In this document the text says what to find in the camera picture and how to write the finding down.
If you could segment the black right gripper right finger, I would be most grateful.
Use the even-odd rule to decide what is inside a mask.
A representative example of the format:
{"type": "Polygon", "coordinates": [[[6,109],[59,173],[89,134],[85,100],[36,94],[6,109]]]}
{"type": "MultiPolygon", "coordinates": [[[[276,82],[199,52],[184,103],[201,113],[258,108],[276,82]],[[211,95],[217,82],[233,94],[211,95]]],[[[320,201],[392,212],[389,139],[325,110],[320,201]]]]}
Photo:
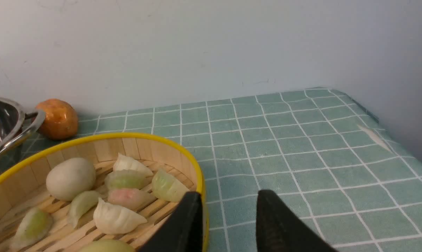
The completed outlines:
{"type": "Polygon", "coordinates": [[[273,190],[259,190],[256,207],[258,252],[336,252],[273,190]]]}

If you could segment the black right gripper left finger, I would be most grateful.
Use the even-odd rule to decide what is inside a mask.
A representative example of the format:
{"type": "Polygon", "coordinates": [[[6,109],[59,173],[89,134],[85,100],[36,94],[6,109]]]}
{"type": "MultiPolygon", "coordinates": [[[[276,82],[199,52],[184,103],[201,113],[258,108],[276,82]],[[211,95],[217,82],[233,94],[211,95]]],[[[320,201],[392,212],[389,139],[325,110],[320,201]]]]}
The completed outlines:
{"type": "Polygon", "coordinates": [[[139,252],[202,252],[203,206],[201,195],[189,191],[139,252]]]}

